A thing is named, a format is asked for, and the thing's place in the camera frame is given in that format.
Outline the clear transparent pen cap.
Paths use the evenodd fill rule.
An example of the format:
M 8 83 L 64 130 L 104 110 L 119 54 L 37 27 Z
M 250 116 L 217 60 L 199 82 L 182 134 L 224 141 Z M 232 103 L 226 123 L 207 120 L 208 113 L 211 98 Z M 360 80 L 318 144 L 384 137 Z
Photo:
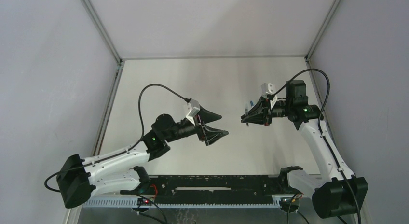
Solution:
M 247 102 L 247 103 L 245 104 L 245 117 L 248 116 L 248 108 L 250 108 L 250 107 L 251 107 L 250 103 Z

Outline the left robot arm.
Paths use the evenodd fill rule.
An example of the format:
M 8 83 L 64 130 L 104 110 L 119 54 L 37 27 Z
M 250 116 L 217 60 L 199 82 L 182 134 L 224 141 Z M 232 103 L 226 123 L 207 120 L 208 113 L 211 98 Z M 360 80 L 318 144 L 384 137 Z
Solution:
M 65 208 L 71 209 L 100 194 L 133 191 L 147 187 L 149 176 L 143 164 L 170 151 L 170 142 L 196 135 L 207 146 L 228 135 L 228 131 L 212 128 L 208 122 L 220 120 L 221 115 L 202 107 L 193 116 L 175 122 L 169 114 L 159 115 L 151 130 L 140 141 L 145 150 L 129 146 L 108 154 L 67 158 L 56 182 Z

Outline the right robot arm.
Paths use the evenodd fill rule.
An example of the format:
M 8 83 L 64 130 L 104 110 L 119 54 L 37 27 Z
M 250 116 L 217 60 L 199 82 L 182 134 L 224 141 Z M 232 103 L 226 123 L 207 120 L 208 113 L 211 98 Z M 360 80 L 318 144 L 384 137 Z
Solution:
M 322 219 L 358 214 L 368 191 L 367 181 L 357 177 L 341 157 L 320 108 L 308 103 L 305 82 L 287 81 L 284 88 L 286 97 L 280 100 L 274 95 L 272 84 L 263 84 L 263 95 L 241 116 L 241 122 L 268 126 L 273 118 L 288 118 L 307 142 L 321 178 L 309 175 L 302 167 L 291 166 L 280 170 L 281 186 L 309 197 Z

